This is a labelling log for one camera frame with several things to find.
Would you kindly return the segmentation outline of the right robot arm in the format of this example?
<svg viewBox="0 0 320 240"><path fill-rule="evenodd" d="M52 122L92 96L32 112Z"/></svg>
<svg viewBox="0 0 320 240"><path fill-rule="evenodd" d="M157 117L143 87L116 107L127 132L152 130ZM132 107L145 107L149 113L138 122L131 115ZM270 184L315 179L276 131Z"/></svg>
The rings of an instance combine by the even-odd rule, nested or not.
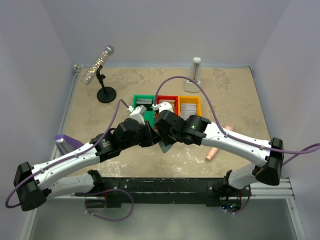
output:
<svg viewBox="0 0 320 240"><path fill-rule="evenodd" d="M160 112L154 125L166 146L179 142L218 148L248 160L248 165L226 173L222 189L228 196L234 196L240 189L256 182L270 186L280 184L284 157L281 153L283 141L278 138L271 141L254 139L219 129L207 118L191 115L184 120L169 110Z"/></svg>

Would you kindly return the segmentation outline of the teal leather card holder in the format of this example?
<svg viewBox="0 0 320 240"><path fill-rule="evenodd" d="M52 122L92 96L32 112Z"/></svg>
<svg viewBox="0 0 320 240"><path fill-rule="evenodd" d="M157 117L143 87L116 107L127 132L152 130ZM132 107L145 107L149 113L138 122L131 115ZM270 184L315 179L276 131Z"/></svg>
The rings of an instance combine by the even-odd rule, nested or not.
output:
<svg viewBox="0 0 320 240"><path fill-rule="evenodd" d="M161 151L165 154L172 148L175 143L175 140L160 140L158 144Z"/></svg>

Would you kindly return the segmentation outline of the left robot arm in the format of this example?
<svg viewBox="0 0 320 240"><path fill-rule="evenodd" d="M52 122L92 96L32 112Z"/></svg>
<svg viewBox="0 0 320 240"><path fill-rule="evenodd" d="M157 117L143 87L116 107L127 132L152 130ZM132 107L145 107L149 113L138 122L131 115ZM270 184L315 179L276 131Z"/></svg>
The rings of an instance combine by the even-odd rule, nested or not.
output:
<svg viewBox="0 0 320 240"><path fill-rule="evenodd" d="M116 128L108 128L90 142L61 157L36 165L24 162L18 166L13 181L18 206L27 212L56 196L98 196L106 189L98 171L89 170L76 177L71 177L70 174L115 158L121 151L133 146L151 147L160 140L160 135L148 122L141 124L135 119L127 118Z"/></svg>

